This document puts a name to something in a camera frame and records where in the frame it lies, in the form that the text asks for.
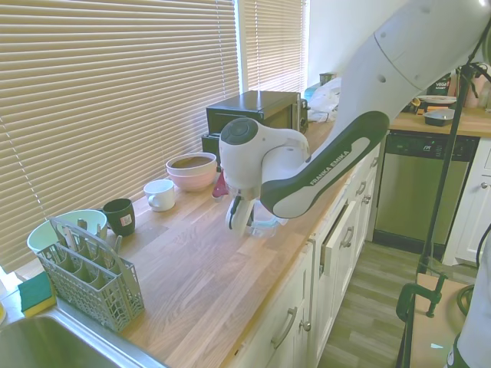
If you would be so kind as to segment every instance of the dishwasher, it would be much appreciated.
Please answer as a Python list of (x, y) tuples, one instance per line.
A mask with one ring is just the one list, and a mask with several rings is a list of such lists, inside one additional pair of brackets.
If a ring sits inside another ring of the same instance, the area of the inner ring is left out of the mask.
[[(441, 258), (479, 138), (458, 136), (433, 233)], [(374, 242), (421, 253), (443, 167), (447, 135), (391, 131), (385, 144)]]

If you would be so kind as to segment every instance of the dish drying rack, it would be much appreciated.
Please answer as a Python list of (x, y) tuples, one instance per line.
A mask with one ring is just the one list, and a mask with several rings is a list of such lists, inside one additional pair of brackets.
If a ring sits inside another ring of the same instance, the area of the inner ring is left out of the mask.
[(59, 240), (37, 256), (56, 294), (103, 326), (122, 331), (144, 309), (134, 265), (84, 228), (59, 218), (50, 222)]

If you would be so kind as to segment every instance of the dark green cup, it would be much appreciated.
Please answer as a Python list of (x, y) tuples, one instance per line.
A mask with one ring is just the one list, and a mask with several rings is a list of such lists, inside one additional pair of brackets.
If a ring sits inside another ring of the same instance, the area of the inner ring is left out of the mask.
[(130, 199), (120, 198), (104, 205), (102, 212), (107, 217), (114, 234), (128, 236), (135, 231), (135, 211)]

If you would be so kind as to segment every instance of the stainless steel sink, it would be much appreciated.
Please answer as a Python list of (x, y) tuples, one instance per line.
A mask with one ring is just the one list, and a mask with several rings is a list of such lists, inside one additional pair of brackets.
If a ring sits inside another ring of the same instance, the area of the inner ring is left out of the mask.
[(31, 318), (20, 312), (18, 291), (2, 303), (7, 310), (0, 326), (2, 368), (166, 367), (63, 301)]

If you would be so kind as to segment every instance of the baseboard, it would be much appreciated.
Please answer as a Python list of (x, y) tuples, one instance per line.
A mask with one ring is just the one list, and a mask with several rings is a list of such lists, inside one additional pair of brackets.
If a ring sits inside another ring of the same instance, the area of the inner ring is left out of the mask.
[[(373, 243), (383, 245), (389, 248), (400, 249), (402, 251), (410, 251), (411, 253), (420, 255), (423, 251), (424, 241), (414, 238), (408, 238), (402, 235), (391, 234), (390, 232), (382, 232), (381, 230), (374, 231)], [(434, 243), (433, 256), (438, 261), (441, 261), (445, 253), (445, 245)]]

